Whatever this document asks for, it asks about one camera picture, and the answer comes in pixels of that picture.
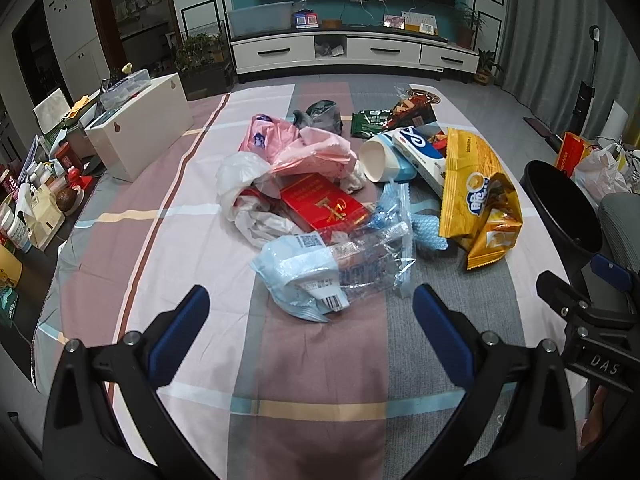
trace drawer handle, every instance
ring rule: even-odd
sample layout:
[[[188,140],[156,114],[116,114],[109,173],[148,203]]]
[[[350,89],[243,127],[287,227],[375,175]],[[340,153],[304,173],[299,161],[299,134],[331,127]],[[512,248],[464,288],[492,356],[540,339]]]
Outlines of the drawer handle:
[[[443,61],[450,61],[452,63],[458,63],[459,65],[462,65],[464,63],[464,61],[460,61],[459,59],[453,59],[452,57],[440,56],[440,59],[443,60]]]
[[[372,52],[385,52],[387,54],[400,54],[400,49],[394,48],[375,48],[371,47]]]
[[[269,54],[286,54],[290,48],[277,48],[276,50],[263,50],[258,52],[258,56],[268,56]]]

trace teal wall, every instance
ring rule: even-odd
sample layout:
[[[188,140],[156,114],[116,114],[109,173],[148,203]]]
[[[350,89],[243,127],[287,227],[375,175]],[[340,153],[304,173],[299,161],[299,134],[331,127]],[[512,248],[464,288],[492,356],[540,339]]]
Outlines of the teal wall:
[[[274,2],[299,2],[300,0],[232,0],[235,9],[251,7],[260,4],[271,4]],[[348,0],[306,0],[306,6],[318,13],[319,18],[340,18],[343,23],[373,25],[382,21],[384,14],[394,14],[399,16],[401,11],[410,10],[415,7],[416,12],[424,14],[434,14],[438,22],[438,31],[441,36],[455,41],[456,27],[451,19],[450,8],[441,4],[428,2],[427,0],[388,0],[386,6],[377,1],[370,1],[364,4],[366,10],[372,15],[369,16],[359,3]]]

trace drawer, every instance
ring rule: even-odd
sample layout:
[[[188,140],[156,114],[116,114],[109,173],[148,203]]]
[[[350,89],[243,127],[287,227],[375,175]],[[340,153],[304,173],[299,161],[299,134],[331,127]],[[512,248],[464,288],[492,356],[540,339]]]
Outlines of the drawer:
[[[313,36],[273,38],[234,45],[238,69],[314,59]]]
[[[347,38],[349,59],[370,59],[380,64],[414,64],[420,62],[420,44],[375,38]]]
[[[420,53],[420,64],[476,73],[478,56],[450,48],[423,45]]]

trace tv stand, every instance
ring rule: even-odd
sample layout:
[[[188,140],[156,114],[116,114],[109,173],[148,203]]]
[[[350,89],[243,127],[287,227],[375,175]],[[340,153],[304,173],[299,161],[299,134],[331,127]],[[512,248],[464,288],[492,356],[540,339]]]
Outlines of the tv stand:
[[[322,44],[341,46],[343,54],[321,56],[318,46]],[[428,70],[436,78],[445,70],[454,70],[466,82],[478,68],[477,52],[443,38],[388,27],[343,25],[337,29],[272,30],[238,36],[231,45],[241,80],[242,75],[255,77],[269,71],[271,76],[273,70],[290,73],[296,67],[306,67],[306,72],[311,67],[317,67],[318,72],[328,67],[332,72],[339,68],[348,72],[349,67],[371,66]]]

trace grey plastic bag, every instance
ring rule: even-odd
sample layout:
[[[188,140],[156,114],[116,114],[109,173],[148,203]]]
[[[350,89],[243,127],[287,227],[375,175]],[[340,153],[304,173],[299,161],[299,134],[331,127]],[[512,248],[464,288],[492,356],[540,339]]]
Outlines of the grey plastic bag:
[[[312,126],[332,134],[342,135],[342,118],[340,108],[333,101],[318,101],[313,103],[306,112],[295,110],[293,124],[297,128]]]

